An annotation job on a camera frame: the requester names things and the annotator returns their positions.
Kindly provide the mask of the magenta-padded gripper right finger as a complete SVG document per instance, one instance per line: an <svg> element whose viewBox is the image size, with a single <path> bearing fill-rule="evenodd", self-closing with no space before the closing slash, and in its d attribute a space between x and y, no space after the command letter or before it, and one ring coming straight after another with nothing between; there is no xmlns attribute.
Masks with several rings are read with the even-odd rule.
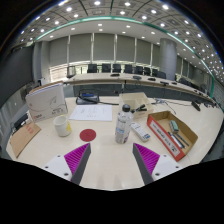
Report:
<svg viewBox="0 0 224 224"><path fill-rule="evenodd" d="M159 155L137 143L133 144L133 155L145 185L182 169L169 155Z"/></svg>

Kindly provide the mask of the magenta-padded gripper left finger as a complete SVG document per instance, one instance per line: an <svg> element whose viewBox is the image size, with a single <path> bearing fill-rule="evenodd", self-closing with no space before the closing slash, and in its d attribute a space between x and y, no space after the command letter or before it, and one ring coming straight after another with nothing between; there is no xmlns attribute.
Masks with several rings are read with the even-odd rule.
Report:
<svg viewBox="0 0 224 224"><path fill-rule="evenodd" d="M43 166L43 170L79 185L90 154L91 145L87 143L65 155L56 155Z"/></svg>

